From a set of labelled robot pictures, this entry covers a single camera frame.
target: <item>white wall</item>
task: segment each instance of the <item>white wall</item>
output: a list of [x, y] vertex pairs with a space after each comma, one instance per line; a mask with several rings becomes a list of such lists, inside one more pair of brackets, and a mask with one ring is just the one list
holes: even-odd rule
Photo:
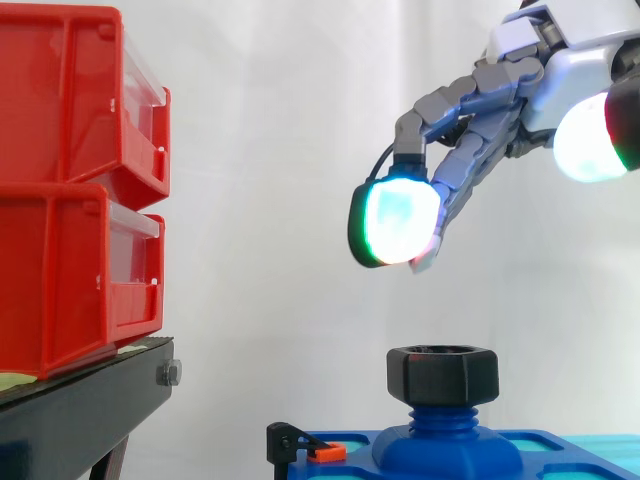
[[536, 152], [477, 188], [425, 274], [348, 251], [351, 193], [395, 119], [468, 74], [517, 0], [113, 3], [173, 92], [172, 194], [151, 210], [185, 368], [124, 480], [270, 478], [277, 420], [404, 423], [385, 354], [417, 343], [497, 351], [491, 426], [640, 430], [640, 178], [577, 185]]

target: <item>stacked storage drawer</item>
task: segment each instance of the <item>stacked storage drawer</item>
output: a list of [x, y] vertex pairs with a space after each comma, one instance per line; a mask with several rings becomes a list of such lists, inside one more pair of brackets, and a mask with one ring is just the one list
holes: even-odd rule
[[169, 92], [107, 7], [0, 5], [0, 374], [162, 327]]

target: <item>black hex nut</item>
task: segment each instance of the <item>black hex nut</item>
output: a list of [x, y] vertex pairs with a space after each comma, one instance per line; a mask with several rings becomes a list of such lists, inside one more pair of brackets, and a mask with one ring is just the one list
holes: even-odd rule
[[499, 395], [498, 357], [467, 346], [419, 345], [387, 353], [387, 388], [412, 407], [473, 407]]

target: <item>orange clip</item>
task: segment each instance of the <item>orange clip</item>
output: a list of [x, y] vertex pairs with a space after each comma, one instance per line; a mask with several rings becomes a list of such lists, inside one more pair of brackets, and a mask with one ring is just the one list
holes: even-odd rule
[[341, 443], [329, 442], [331, 448], [309, 452], [307, 459], [313, 463], [341, 462], [347, 459], [347, 447]]

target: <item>black clamp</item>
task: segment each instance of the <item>black clamp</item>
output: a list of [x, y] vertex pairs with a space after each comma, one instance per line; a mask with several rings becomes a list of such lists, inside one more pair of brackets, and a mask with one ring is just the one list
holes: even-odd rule
[[331, 445], [288, 423], [276, 422], [267, 427], [267, 461], [275, 467], [274, 480], [287, 480], [289, 464], [297, 460], [298, 450], [313, 453], [325, 448]]

